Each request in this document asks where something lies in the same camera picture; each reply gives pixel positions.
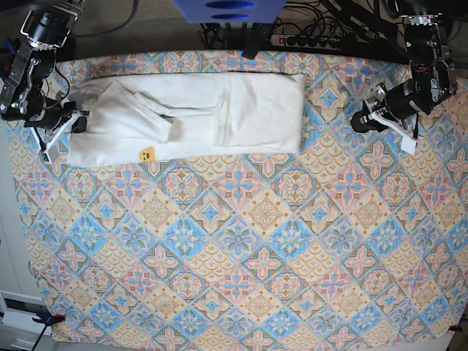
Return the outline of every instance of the blue box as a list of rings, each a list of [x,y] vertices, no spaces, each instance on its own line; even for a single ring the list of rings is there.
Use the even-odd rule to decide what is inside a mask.
[[[189,23],[273,23],[286,0],[173,0]]]

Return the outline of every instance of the folded white cloth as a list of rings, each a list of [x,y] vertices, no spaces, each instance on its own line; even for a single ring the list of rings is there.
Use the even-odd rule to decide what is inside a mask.
[[[89,110],[69,163],[96,167],[191,156],[298,153],[304,77],[261,73],[90,80],[70,99]]]

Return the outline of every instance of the patterned tablecloth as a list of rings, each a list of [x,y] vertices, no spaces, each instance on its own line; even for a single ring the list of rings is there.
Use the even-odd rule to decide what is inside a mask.
[[[31,267],[57,341],[163,350],[354,350],[439,338],[468,301],[468,85],[421,124],[352,133],[369,89],[405,67],[301,53],[144,53],[61,65],[105,75],[307,76],[300,155],[84,169],[8,136]],[[51,91],[64,82],[54,76]]]

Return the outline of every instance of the power strip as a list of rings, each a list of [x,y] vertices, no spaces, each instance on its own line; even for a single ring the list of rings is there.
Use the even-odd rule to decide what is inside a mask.
[[[306,37],[297,35],[283,35],[273,34],[270,39],[270,43],[278,48],[316,48],[316,49],[328,49],[336,50],[338,45],[337,38],[323,37],[317,39],[316,37]]]

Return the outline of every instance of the yellow smiley sticker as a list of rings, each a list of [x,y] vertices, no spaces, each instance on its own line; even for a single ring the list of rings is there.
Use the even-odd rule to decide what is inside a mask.
[[[140,152],[140,161],[145,162],[145,163],[156,161],[156,156],[154,154],[153,146],[150,148],[145,148]]]

